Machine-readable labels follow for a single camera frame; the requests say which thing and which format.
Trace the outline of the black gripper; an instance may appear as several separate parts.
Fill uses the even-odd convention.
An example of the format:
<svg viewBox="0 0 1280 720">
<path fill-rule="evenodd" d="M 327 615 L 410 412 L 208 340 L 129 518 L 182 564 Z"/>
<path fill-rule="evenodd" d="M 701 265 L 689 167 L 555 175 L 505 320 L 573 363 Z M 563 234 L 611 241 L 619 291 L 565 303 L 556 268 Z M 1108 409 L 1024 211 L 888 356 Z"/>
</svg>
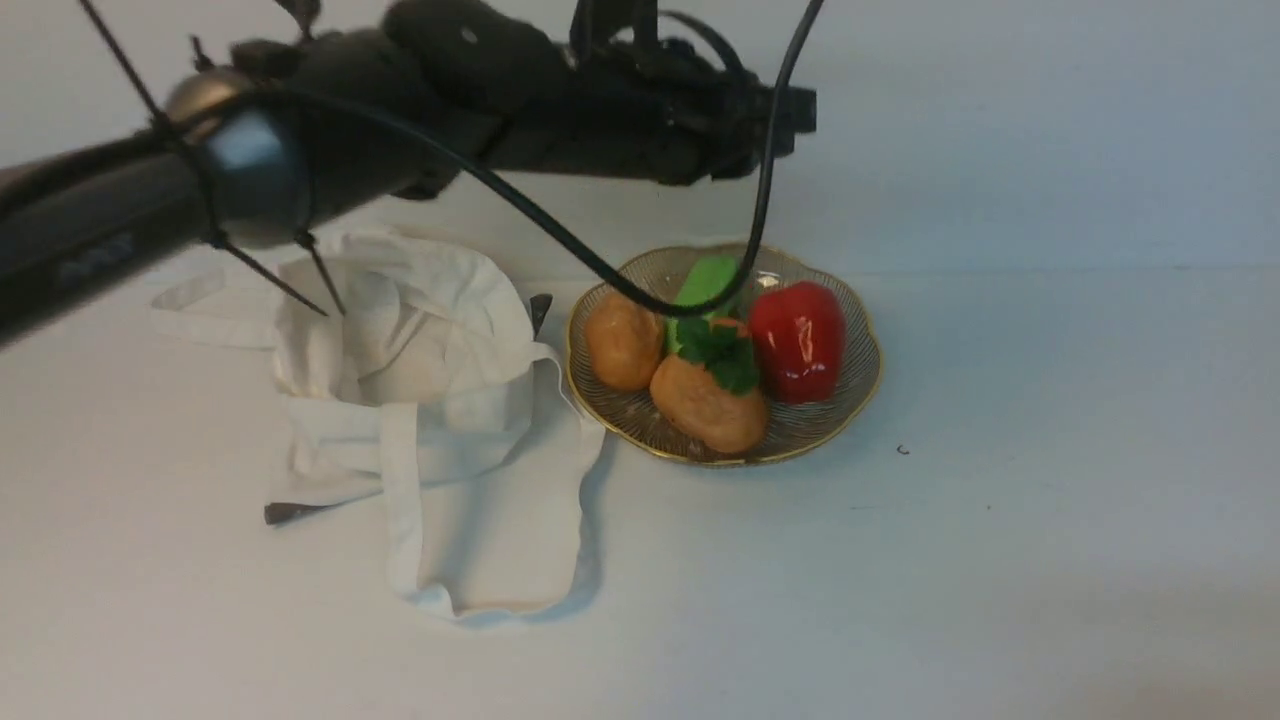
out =
<svg viewBox="0 0 1280 720">
<path fill-rule="evenodd" d="M 704 20 L 654 1 L 581 1 L 559 68 L 507 114 L 493 170 L 690 186 L 750 176 L 817 131 L 817 92 L 749 70 Z"/>
</svg>

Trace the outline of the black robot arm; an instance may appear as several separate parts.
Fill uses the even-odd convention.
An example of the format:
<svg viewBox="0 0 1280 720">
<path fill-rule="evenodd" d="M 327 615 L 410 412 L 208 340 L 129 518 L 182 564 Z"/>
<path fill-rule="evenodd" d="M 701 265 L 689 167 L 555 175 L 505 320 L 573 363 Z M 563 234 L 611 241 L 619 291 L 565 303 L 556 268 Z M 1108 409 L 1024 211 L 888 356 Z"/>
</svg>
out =
<svg viewBox="0 0 1280 720">
<path fill-rule="evenodd" d="M 148 124 L 3 172 L 3 342 L 205 243 L 287 296 L 250 255 L 294 245 L 324 268 L 316 227 L 375 199 L 435 199 L 466 173 L 611 288 L 664 316 L 741 290 L 760 251 L 777 158 L 817 128 L 791 76 L 809 1 L 773 83 L 703 20 L 654 1 L 581 1 L 558 42 L 484 1 L 397 1 L 372 28 L 315 33 L 317 1 L 287 1 L 298 38 L 252 38 L 157 104 L 92 3 L 84 14 L 143 101 Z M 666 302 L 502 178 L 506 170 L 686 187 L 756 174 L 751 229 L 726 290 Z"/>
</svg>

